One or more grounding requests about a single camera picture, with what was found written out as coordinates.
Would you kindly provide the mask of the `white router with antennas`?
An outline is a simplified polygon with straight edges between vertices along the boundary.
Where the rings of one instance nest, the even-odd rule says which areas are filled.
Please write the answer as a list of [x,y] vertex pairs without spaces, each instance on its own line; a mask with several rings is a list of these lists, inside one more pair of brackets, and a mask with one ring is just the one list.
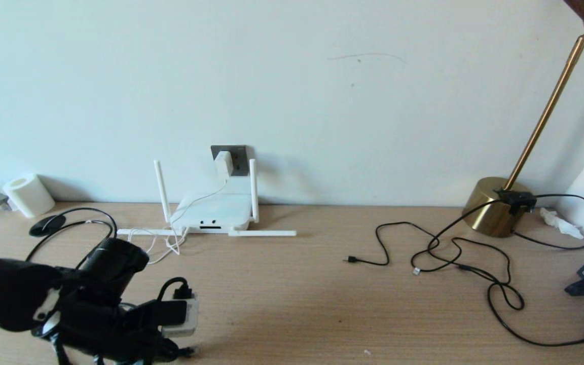
[[250,224],[260,221],[258,203],[258,165],[249,159],[249,187],[245,192],[225,192],[225,188],[236,182],[237,176],[227,176],[217,191],[182,200],[172,211],[167,203],[164,176],[159,160],[154,161],[156,179],[160,192],[162,210],[167,226],[165,229],[118,229],[118,234],[184,236],[186,234],[227,234],[234,237],[294,237],[295,230],[250,230]]

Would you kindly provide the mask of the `black oval desk grommet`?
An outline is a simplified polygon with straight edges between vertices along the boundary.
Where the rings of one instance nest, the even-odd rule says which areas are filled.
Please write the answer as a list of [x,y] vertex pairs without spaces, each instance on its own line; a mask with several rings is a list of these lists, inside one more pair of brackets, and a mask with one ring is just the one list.
[[28,234],[32,237],[46,237],[60,230],[65,222],[64,215],[51,215],[31,226]]

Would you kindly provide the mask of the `white paper roll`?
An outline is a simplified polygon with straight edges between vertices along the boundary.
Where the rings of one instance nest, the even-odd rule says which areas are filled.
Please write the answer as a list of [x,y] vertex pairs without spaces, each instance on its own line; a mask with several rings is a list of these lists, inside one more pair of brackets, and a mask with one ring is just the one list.
[[19,176],[5,183],[2,190],[27,218],[49,212],[56,202],[35,173]]

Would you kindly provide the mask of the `brass desk lamp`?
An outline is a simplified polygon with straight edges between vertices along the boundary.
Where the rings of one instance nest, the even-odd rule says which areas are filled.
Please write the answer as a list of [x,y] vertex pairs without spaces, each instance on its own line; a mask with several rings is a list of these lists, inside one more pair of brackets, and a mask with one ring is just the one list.
[[[574,13],[576,13],[584,25],[584,0],[563,0]],[[499,201],[496,190],[529,191],[518,183],[522,169],[533,152],[538,139],[549,122],[565,87],[579,62],[584,51],[584,31],[575,40],[574,46],[565,61],[561,74],[554,89],[545,104],[544,110],[535,125],[524,149],[519,156],[508,178],[487,176],[477,181],[469,199],[462,210],[462,219],[468,226],[478,233],[496,238],[510,237],[514,234],[514,228],[521,221],[524,213],[517,216],[509,214],[509,205]]]

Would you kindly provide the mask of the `crumpled white tissue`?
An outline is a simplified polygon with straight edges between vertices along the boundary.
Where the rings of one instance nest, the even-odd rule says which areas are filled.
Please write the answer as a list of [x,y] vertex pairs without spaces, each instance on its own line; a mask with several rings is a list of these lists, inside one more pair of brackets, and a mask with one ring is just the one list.
[[584,239],[584,235],[580,231],[579,227],[571,224],[563,218],[560,218],[556,211],[540,208],[539,213],[545,224],[558,229],[560,233],[566,234],[576,239]]

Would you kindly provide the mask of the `grey wall socket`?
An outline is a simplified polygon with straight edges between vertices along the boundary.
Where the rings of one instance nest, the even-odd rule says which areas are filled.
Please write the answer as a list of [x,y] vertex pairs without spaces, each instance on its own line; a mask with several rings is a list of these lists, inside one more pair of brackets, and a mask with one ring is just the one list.
[[229,164],[227,163],[227,168],[225,169],[229,176],[247,176],[249,174],[247,145],[212,145],[210,148],[214,161],[218,161],[217,166],[220,165],[220,162],[225,163],[227,160],[225,157],[219,160],[218,155],[222,152],[229,154],[232,168],[229,169]]

